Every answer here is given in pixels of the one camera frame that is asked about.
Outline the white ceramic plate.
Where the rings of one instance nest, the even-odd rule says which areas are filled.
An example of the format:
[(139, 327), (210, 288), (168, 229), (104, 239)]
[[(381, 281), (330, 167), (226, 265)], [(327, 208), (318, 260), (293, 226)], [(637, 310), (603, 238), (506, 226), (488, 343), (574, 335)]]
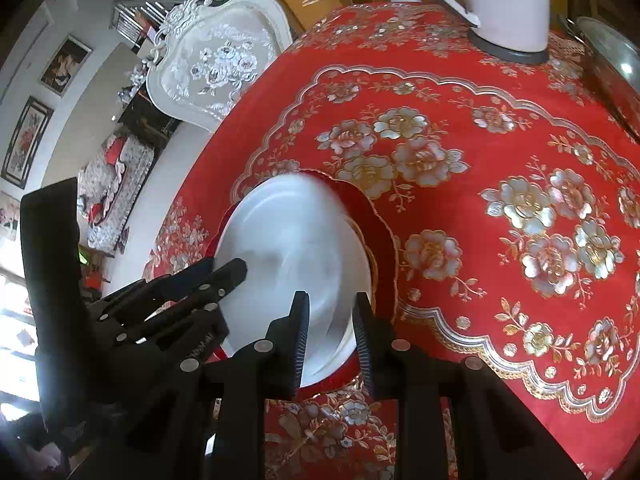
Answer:
[(288, 315), (296, 292), (309, 297), (302, 381), (334, 374), (356, 348), (352, 308), (372, 292), (369, 261), (337, 195), (308, 174), (280, 174), (250, 191), (221, 231), (216, 266), (245, 261), (244, 282), (221, 300), (227, 356), (265, 336)]

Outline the white electric kettle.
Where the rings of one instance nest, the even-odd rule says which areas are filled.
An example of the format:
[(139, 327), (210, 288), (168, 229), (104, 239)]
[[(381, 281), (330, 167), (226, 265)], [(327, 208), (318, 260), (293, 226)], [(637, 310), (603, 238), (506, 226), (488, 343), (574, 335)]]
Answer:
[(468, 25), (475, 47), (512, 63), (548, 61), (550, 0), (439, 0)]

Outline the framed picture lower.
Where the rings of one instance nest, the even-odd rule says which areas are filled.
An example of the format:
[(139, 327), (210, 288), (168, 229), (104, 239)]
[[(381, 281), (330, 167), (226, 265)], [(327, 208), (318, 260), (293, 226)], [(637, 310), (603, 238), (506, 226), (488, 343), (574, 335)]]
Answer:
[(1, 177), (18, 188), (26, 183), (53, 110), (30, 96), (18, 118), (4, 158)]

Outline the framed picture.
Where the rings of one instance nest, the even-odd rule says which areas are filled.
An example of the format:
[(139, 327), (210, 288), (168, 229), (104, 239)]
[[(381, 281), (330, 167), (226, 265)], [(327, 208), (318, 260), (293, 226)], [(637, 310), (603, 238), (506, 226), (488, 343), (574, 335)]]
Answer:
[(18, 188), (26, 183), (53, 110), (30, 96), (18, 118), (4, 158), (1, 177)]
[(92, 47), (68, 35), (42, 72), (39, 78), (40, 84), (56, 96), (64, 96), (67, 87), (92, 51)]

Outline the dark wooden cabinet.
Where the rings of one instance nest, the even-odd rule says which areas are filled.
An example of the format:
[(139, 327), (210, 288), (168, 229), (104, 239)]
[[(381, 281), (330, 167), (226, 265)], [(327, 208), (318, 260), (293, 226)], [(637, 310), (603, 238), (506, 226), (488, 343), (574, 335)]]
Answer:
[(146, 90), (146, 84), (137, 88), (129, 103), (115, 119), (143, 143), (151, 145), (158, 152), (163, 151), (175, 133), (180, 120), (163, 113), (157, 108)]

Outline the red floral tablecloth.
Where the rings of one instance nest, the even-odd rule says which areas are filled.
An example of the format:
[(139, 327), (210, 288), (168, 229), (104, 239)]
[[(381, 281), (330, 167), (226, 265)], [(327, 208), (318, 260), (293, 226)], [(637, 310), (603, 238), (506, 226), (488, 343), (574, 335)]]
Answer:
[(492, 368), (589, 479), (639, 437), (639, 147), (584, 48), (498, 60), (434, 4), (335, 11), (281, 54), (204, 148), (144, 274), (205, 257), (227, 209), (304, 169), (372, 200), (398, 248), (395, 323)]

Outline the patterned sofa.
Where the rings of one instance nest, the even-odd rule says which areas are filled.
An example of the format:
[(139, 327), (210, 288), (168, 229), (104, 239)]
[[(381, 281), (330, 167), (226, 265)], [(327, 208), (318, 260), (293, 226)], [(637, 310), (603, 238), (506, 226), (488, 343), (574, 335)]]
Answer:
[(112, 133), (79, 169), (77, 208), (89, 248), (114, 254), (154, 158), (154, 148), (133, 134)]

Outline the white ornate chair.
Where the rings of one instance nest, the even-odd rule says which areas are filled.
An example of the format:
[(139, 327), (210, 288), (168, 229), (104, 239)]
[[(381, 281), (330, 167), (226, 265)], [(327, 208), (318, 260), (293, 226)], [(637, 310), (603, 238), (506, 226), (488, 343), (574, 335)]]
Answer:
[(292, 43), (276, 0), (186, 0), (157, 31), (146, 91), (165, 115), (213, 133)]

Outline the framed picture upper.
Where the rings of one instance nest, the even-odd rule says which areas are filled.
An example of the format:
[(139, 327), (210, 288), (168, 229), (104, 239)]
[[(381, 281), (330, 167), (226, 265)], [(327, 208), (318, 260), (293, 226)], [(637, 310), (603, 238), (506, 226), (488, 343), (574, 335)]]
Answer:
[(39, 78), (40, 84), (56, 96), (64, 96), (67, 87), (92, 51), (92, 47), (68, 35), (42, 72)]

